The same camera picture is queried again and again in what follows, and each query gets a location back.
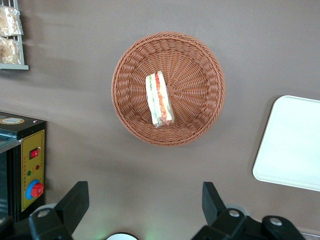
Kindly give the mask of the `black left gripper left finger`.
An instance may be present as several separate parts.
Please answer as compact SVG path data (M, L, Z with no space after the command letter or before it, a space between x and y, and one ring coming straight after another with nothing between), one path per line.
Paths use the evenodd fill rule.
M88 182L79 181L54 207L42 207L30 215L32 239L71 240L89 205Z

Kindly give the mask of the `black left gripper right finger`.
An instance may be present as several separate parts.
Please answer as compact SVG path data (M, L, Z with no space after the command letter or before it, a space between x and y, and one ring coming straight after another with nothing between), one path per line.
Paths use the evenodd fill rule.
M228 208L212 182L202 185L202 211L207 225L194 240L303 240L303 235L288 219L267 215L258 222L241 210Z

